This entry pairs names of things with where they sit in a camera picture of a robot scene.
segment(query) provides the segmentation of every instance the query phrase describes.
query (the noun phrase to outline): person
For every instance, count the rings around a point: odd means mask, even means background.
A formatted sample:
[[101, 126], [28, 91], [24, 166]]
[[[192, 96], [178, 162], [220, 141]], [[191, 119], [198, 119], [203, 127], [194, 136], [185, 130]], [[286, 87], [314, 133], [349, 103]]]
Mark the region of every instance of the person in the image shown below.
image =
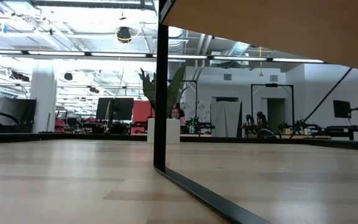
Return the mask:
[[188, 128], [187, 128], [186, 119], [185, 119], [185, 112], [180, 109], [179, 103], [177, 103], [172, 108], [169, 118], [179, 119], [180, 120], [180, 133], [181, 134], [188, 133]]
[[186, 126], [185, 113], [183, 112], [183, 110], [175, 107], [171, 110], [170, 118], [179, 119], [180, 126]]

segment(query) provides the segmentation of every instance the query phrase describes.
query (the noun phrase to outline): doorway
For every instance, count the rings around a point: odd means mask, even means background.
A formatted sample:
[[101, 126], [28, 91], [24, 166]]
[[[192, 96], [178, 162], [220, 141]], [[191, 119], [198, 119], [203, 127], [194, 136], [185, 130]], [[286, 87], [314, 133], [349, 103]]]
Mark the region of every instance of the doorway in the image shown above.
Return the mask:
[[285, 121], [285, 99], [267, 98], [267, 125], [277, 133], [278, 125]]

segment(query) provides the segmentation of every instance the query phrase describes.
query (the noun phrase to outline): white wall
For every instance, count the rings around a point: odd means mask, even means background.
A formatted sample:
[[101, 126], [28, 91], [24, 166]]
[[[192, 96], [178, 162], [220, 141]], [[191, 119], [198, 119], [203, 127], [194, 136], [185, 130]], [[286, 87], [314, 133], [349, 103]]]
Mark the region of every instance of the white wall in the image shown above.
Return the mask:
[[[250, 84], [270, 83], [270, 75], [278, 75], [279, 84], [294, 85], [295, 120], [308, 116], [325, 94], [345, 74], [347, 67], [340, 65], [300, 65], [287, 73], [278, 68], [263, 69], [264, 76], [260, 77], [258, 68], [249, 69], [204, 68], [198, 80], [198, 99], [211, 101], [212, 97], [238, 97], [242, 101], [243, 120], [250, 114]], [[194, 67], [186, 68], [186, 79], [193, 77]], [[224, 81], [223, 74], [232, 74], [231, 81]], [[266, 98], [285, 99], [285, 117], [291, 123], [291, 96], [283, 88], [254, 87], [254, 116], [258, 110], [267, 108]], [[195, 92], [190, 88], [185, 92], [185, 101], [195, 101]], [[332, 125], [350, 125], [347, 119], [334, 118], [333, 100], [350, 101], [353, 108], [358, 107], [358, 70], [348, 74], [345, 80], [331, 93], [316, 113], [308, 120], [322, 127]], [[352, 113], [352, 124], [358, 125], [358, 111]]]
[[[186, 68], [186, 79], [191, 80], [194, 73], [194, 67]], [[232, 74], [231, 81], [224, 81], [223, 74]], [[270, 82], [270, 75], [278, 75], [279, 84], [285, 84], [285, 73], [278, 68], [263, 69], [264, 76], [259, 76], [258, 68], [250, 71], [247, 68], [230, 68], [223, 70], [221, 68], [204, 68], [198, 80], [198, 99], [211, 101], [212, 97], [238, 97], [242, 101], [242, 116], [250, 114], [250, 84], [266, 84]], [[284, 98], [291, 99], [291, 96], [282, 88], [267, 88], [264, 86], [254, 87], [254, 116], [256, 112], [262, 110], [266, 103], [263, 98]], [[195, 101], [195, 93], [191, 89], [186, 90], [184, 94], [185, 101]]]
[[[348, 67], [341, 65], [305, 65], [306, 114], [309, 114], [317, 106], [348, 69]], [[350, 125], [347, 119], [334, 117], [333, 100], [349, 101], [352, 108], [358, 107], [358, 69], [353, 69], [348, 74], [320, 108], [310, 117], [309, 121], [320, 124], [323, 127]], [[358, 111], [352, 112], [351, 122], [358, 125]], [[355, 134], [355, 140], [358, 140], [358, 133]]]
[[[293, 85], [295, 121], [305, 117], [305, 65], [301, 64], [285, 75], [288, 85]], [[286, 104], [286, 111], [291, 110], [291, 104]], [[291, 113], [286, 113], [286, 120], [291, 121]]]

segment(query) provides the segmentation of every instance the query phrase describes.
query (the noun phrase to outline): black cable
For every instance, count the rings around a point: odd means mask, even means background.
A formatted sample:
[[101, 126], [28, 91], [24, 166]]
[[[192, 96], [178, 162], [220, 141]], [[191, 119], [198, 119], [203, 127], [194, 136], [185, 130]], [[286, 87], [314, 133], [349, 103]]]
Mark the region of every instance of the black cable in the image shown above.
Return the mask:
[[0, 112], [1, 116], [5, 116], [7, 118], [11, 118], [14, 122], [16, 122], [18, 125], [20, 124], [20, 121], [18, 119], [16, 119], [15, 117], [13, 117], [12, 115], [6, 114], [6, 113], [2, 113]]
[[[343, 81], [343, 79], [345, 79], [347, 77], [347, 75], [351, 72], [353, 68], [349, 68], [347, 70], [347, 72], [342, 76], [342, 78], [331, 88], [331, 90], [326, 94], [326, 96], [324, 96], [324, 98], [320, 101], [320, 103], [316, 106], [316, 108], [309, 114], [309, 116], [307, 116], [303, 122], [305, 123], [310, 117], [311, 115], [314, 114], [314, 112], [316, 112], [316, 110], [323, 104], [324, 100], [326, 100], [326, 98], [335, 90], [335, 88]], [[295, 135], [295, 131], [292, 131], [292, 135], [290, 137], [290, 139]]]

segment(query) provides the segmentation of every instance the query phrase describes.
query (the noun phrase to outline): black metal frame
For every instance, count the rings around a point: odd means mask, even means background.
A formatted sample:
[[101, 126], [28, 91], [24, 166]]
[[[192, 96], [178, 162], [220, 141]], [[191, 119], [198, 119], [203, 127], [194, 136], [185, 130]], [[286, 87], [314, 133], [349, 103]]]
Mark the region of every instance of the black metal frame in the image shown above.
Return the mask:
[[[160, 10], [159, 10], [159, 29], [163, 27], [167, 29], [162, 23], [166, 19], [168, 13], [174, 6], [175, 0], [160, 0]], [[158, 42], [165, 43], [168, 39], [168, 34], [166, 32], [158, 32]], [[158, 51], [157, 52], [157, 60], [160, 62], [157, 65], [157, 68], [160, 68], [161, 64], [168, 63], [168, 52], [166, 51]], [[161, 77], [166, 77], [167, 73], [166, 70], [157, 70], [157, 77], [160, 77], [159, 81], [163, 82], [164, 79]], [[267, 87], [277, 87], [277, 86], [289, 86], [291, 88], [291, 104], [292, 104], [292, 123], [295, 125], [295, 109], [294, 109], [294, 92], [293, 92], [293, 85], [276, 85], [273, 86], [272, 84], [268, 85], [261, 85], [261, 84], [252, 84], [251, 85], [251, 114], [254, 113], [254, 106], [253, 106], [253, 86], [260, 85], [260, 86], [267, 86]], [[161, 94], [167, 94], [166, 89], [162, 86], [157, 86], [157, 91]], [[164, 103], [157, 102], [157, 105], [161, 104], [160, 107], [166, 106]], [[162, 114], [159, 115], [156, 119], [165, 119]], [[232, 202], [222, 198], [221, 196], [215, 194], [214, 192], [208, 190], [207, 188], [193, 182], [192, 180], [176, 173], [175, 171], [170, 170], [169, 168], [165, 167], [165, 161], [161, 161], [165, 159], [165, 133], [166, 127], [165, 123], [159, 122], [155, 125], [155, 136], [159, 136], [159, 141], [163, 140], [163, 144], [158, 142], [158, 144], [154, 144], [154, 164], [157, 172], [162, 174], [168, 180], [172, 181], [173, 183], [177, 184], [183, 190], [187, 191], [189, 194], [203, 202], [209, 208], [213, 209], [215, 212], [218, 212], [222, 217], [226, 218], [231, 223], [268, 223], [263, 219], [252, 218], [253, 215], [250, 216], [250, 211], [243, 209], [241, 207], [236, 207]], [[272, 143], [272, 144], [310, 144], [310, 145], [317, 145], [317, 146], [329, 146], [329, 147], [340, 147], [345, 149], [358, 149], [358, 142], [352, 141], [351, 143], [347, 141], [329, 141], [329, 140], [315, 140], [315, 139], [243, 139], [243, 138], [181, 138], [181, 141], [197, 141], [197, 142], [242, 142], [242, 143]]]
[[[154, 167], [156, 171], [172, 181], [183, 190], [197, 198], [200, 202], [213, 209], [231, 223], [268, 223], [266, 220], [252, 214], [250, 211], [230, 202], [222, 196], [208, 190], [196, 182], [165, 167], [166, 153], [166, 109], [167, 109], [167, 65], [168, 65], [168, 27], [162, 24], [175, 0], [160, 0], [158, 25], [157, 77], [156, 81], [156, 110], [155, 110], [155, 139]], [[293, 123], [294, 106], [292, 106]], [[0, 142], [39, 141], [52, 139], [112, 139], [145, 141], [146, 136], [118, 136], [104, 134], [0, 134]], [[314, 146], [340, 147], [358, 149], [357, 141], [328, 141], [317, 139], [244, 139], [244, 138], [195, 138], [181, 137], [188, 142], [227, 142], [227, 143], [264, 143], [264, 144], [309, 144]]]
[[276, 88], [278, 86], [288, 86], [291, 88], [291, 112], [292, 112], [292, 126], [295, 125], [295, 102], [293, 96], [293, 85], [280, 85], [276, 83], [267, 83], [267, 84], [251, 84], [251, 116], [254, 117], [254, 86], [265, 86], [269, 88]]

